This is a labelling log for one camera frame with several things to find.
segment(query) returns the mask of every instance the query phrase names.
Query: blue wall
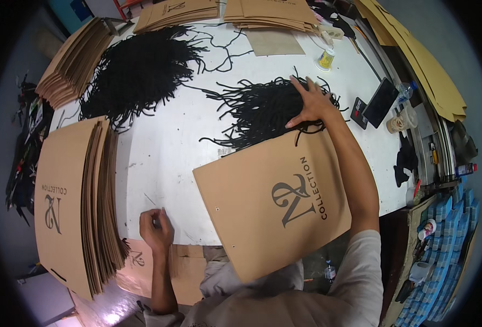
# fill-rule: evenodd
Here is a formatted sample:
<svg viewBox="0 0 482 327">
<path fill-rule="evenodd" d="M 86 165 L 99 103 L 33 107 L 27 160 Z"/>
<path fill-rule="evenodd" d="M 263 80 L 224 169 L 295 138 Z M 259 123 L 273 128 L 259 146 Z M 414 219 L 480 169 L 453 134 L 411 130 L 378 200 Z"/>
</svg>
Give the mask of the blue wall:
<svg viewBox="0 0 482 327">
<path fill-rule="evenodd" d="M 88 17 L 83 21 L 76 16 L 74 10 L 71 8 L 72 0 L 48 0 L 48 4 L 50 8 L 54 11 L 58 19 L 65 25 L 65 28 L 73 34 L 75 31 L 79 30 L 81 26 L 87 23 L 92 17 Z M 107 2 L 114 5 L 112 0 L 108 0 Z"/>
</svg>

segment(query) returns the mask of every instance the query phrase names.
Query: brown paper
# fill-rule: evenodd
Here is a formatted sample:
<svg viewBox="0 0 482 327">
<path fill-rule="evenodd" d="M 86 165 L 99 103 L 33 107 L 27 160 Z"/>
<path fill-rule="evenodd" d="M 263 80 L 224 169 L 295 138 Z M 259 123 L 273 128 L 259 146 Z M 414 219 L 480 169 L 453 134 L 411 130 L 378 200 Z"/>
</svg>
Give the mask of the brown paper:
<svg viewBox="0 0 482 327">
<path fill-rule="evenodd" d="M 298 22 L 318 24 L 314 13 L 305 0 L 241 0 L 245 17 L 264 16 L 285 18 Z"/>
<path fill-rule="evenodd" d="M 244 283 L 263 277 L 350 228 L 328 132 L 284 134 L 194 169 L 205 206 Z"/>
<path fill-rule="evenodd" d="M 466 103 L 435 57 L 377 1 L 358 1 L 358 8 L 366 7 L 367 17 L 374 16 L 399 45 L 437 113 L 449 121 L 464 120 Z"/>
<path fill-rule="evenodd" d="M 246 31 L 248 42 L 256 56 L 304 55 L 295 37 L 283 29 L 253 29 Z"/>
<path fill-rule="evenodd" d="M 315 20 L 315 17 L 313 16 L 313 13 L 309 9 L 308 5 L 306 5 L 306 2 L 301 2 L 301 0 L 298 3 L 276 1 L 276 5 L 269 5 L 267 2 L 269 2 L 269 0 L 242 4 L 242 0 L 229 0 L 226 3 L 223 20 L 243 28 L 280 27 L 302 32 L 313 31 L 311 23 L 301 20 L 301 17 L 309 17 L 308 20 L 311 18 Z M 282 6 L 283 4 L 294 6 L 294 10 L 296 10 L 297 6 L 299 6 L 299 16 L 290 15 L 290 10 Z M 250 15 L 247 15 L 244 12 L 245 7 L 248 8 L 248 11 L 251 13 Z"/>
<path fill-rule="evenodd" d="M 54 109 L 79 98 L 112 37 L 100 18 L 83 25 L 54 56 L 36 93 L 47 99 Z"/>
<path fill-rule="evenodd" d="M 50 133 L 38 161 L 40 262 L 85 299 L 103 291 L 127 256 L 115 221 L 116 145 L 109 122 L 98 117 Z"/>
<path fill-rule="evenodd" d="M 218 16 L 219 4 L 215 0 L 166 0 L 141 11 L 134 33 L 140 34 Z"/>
<path fill-rule="evenodd" d="M 43 142 L 35 188 L 40 263 L 62 284 L 90 299 L 81 241 L 81 186 L 88 142 L 98 118 L 50 133 Z"/>
<path fill-rule="evenodd" d="M 127 240 L 130 245 L 130 255 L 125 267 L 116 274 L 116 282 L 122 289 L 131 293 L 150 298 L 152 296 L 152 271 L 154 261 L 152 250 L 143 240 Z M 203 295 L 199 284 L 205 277 L 206 261 L 203 258 L 203 248 L 197 245 L 173 245 L 177 256 L 175 264 L 179 274 L 172 277 L 172 288 L 179 304 L 194 305 Z"/>
</svg>

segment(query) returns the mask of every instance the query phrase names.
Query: plastic cup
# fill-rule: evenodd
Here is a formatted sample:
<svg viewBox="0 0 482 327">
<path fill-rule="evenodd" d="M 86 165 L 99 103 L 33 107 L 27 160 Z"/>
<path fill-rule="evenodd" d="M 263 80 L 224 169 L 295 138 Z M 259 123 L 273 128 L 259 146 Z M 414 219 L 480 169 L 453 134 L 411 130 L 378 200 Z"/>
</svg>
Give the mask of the plastic cup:
<svg viewBox="0 0 482 327">
<path fill-rule="evenodd" d="M 391 134 L 417 127 L 417 113 L 413 108 L 406 107 L 394 118 L 386 122 L 386 127 Z"/>
</svg>

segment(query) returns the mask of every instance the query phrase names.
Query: black cord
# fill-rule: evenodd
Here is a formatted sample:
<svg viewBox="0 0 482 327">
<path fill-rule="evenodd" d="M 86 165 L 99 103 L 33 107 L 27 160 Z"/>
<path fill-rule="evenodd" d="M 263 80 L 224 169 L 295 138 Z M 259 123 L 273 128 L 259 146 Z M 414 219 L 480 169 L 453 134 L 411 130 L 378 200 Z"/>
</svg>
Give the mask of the black cord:
<svg viewBox="0 0 482 327">
<path fill-rule="evenodd" d="M 234 63 L 232 62 L 232 58 L 233 57 L 239 57 L 239 56 L 244 56 L 244 55 L 247 55 L 251 52 L 253 52 L 253 50 L 250 50 L 250 51 L 247 51 L 247 52 L 244 52 L 242 54 L 230 54 L 230 50 L 228 49 L 228 47 L 235 41 L 237 40 L 241 35 L 244 35 L 246 36 L 246 34 L 243 33 L 243 29 L 240 29 L 239 31 L 234 31 L 235 33 L 237 33 L 237 35 L 230 40 L 229 43 L 227 43 L 226 45 L 224 46 L 219 46 L 217 44 L 214 44 L 213 43 L 213 40 L 214 40 L 214 36 L 210 33 L 207 33 L 207 32 L 203 32 L 203 31 L 198 31 L 198 30 L 195 30 L 195 29 L 191 29 L 189 31 L 192 31 L 192 32 L 195 32 L 195 33 L 198 33 L 198 34 L 205 34 L 205 35 L 208 35 L 209 37 L 205 37 L 205 38 L 199 38 L 199 39 L 195 39 L 195 38 L 192 38 L 192 41 L 201 41 L 201 40 L 210 40 L 210 45 L 214 48 L 219 48 L 219 49 L 224 49 L 226 51 L 226 58 L 225 60 L 219 65 L 217 66 L 216 68 L 214 69 L 208 69 L 206 68 L 206 63 L 202 60 L 202 59 L 198 59 L 198 74 L 200 73 L 204 73 L 204 72 L 220 72 L 220 73 L 226 73 L 226 72 L 229 72 L 232 70 L 232 68 L 234 67 Z M 229 62 L 230 63 L 230 67 L 228 69 L 221 69 L 221 67 L 224 66 L 224 64 L 226 62 Z"/>
<path fill-rule="evenodd" d="M 107 116 L 114 130 L 121 130 L 140 114 L 153 116 L 157 104 L 166 104 L 179 85 L 192 80 L 187 62 L 200 61 L 200 53 L 208 51 L 175 39 L 188 31 L 186 26 L 167 27 L 109 47 L 80 98 L 80 120 Z"/>
<path fill-rule="evenodd" d="M 308 89 L 307 81 L 299 77 L 297 69 L 294 67 L 295 77 Z M 320 78 L 325 85 L 320 86 L 323 94 L 329 93 L 328 83 Z M 302 133 L 314 134 L 325 129 L 322 120 L 304 121 L 297 126 L 288 129 L 285 124 L 293 117 L 298 115 L 303 108 L 303 99 L 290 80 L 283 77 L 277 77 L 273 81 L 264 84 L 254 84 L 249 80 L 240 80 L 237 82 L 239 86 L 228 86 L 217 83 L 222 86 L 222 92 L 185 85 L 185 87 L 201 90 L 206 94 L 207 98 L 222 101 L 218 110 L 224 105 L 229 109 L 220 115 L 219 119 L 226 114 L 230 114 L 236 118 L 236 122 L 223 130 L 221 133 L 224 139 L 201 138 L 199 141 L 208 140 L 222 147 L 233 147 L 236 150 L 242 150 L 246 147 L 253 146 L 262 141 L 269 140 L 281 136 L 289 131 L 298 130 L 295 145 Z M 330 93 L 330 101 L 339 109 L 339 99 Z"/>
</svg>

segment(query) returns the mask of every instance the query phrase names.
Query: white table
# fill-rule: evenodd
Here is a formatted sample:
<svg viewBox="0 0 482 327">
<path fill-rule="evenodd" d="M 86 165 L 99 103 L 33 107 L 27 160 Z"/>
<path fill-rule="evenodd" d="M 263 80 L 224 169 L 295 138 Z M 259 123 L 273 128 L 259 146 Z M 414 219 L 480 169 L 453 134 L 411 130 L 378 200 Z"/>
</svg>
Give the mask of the white table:
<svg viewBox="0 0 482 327">
<path fill-rule="evenodd" d="M 203 23 L 218 22 L 216 19 Z M 215 44 L 226 44 L 236 36 L 231 24 L 197 28 L 213 34 Z M 131 35 L 132 30 L 130 28 L 124 35 L 115 37 L 112 43 Z M 356 34 L 359 47 L 382 78 L 385 72 L 377 58 L 366 40 L 357 31 Z M 352 107 L 357 96 L 365 102 L 371 99 L 380 82 L 348 38 L 334 40 L 336 56 L 332 70 L 324 73 L 314 65 L 322 50 L 307 34 L 294 35 L 305 56 L 256 57 L 250 53 L 233 58 L 234 67 L 230 72 L 194 74 L 194 80 L 188 84 L 220 91 L 222 88 L 215 82 L 234 86 L 237 81 L 246 78 L 254 83 L 266 83 L 277 76 L 288 78 L 294 73 L 293 66 L 296 66 L 300 76 L 308 75 L 314 81 L 316 76 L 324 78 L 331 91 L 341 96 L 342 109 Z M 318 44 L 323 44 L 317 36 L 312 37 Z M 209 46 L 207 41 L 204 44 L 210 49 L 210 52 L 203 53 L 208 68 L 223 62 L 226 57 L 224 50 Z M 250 50 L 251 46 L 245 36 L 240 36 L 229 49 L 231 54 L 240 54 Z M 190 62 L 189 67 L 196 70 L 198 66 Z M 226 148 L 212 142 L 198 142 L 201 137 L 221 138 L 221 131 L 234 121 L 230 115 L 218 120 L 221 112 L 217 113 L 216 109 L 219 105 L 220 101 L 207 99 L 201 91 L 182 86 L 176 90 L 174 99 L 165 106 L 158 105 L 155 116 L 136 118 L 132 128 L 120 134 L 115 196 L 121 237 L 141 239 L 140 213 L 165 207 L 175 229 L 175 244 L 221 245 L 192 174 L 194 168 L 217 160 L 225 153 Z M 75 101 L 56 110 L 51 131 L 56 129 L 63 111 L 62 126 L 76 122 L 78 108 Z M 350 110 L 342 114 L 349 119 Z M 384 121 L 392 115 L 391 111 Z M 362 130 L 353 121 L 349 121 L 348 126 L 374 174 L 379 191 L 380 215 L 404 207 L 407 183 L 398 188 L 393 170 L 400 146 L 398 135 L 390 134 L 384 122 L 378 129 L 368 126 Z"/>
</svg>

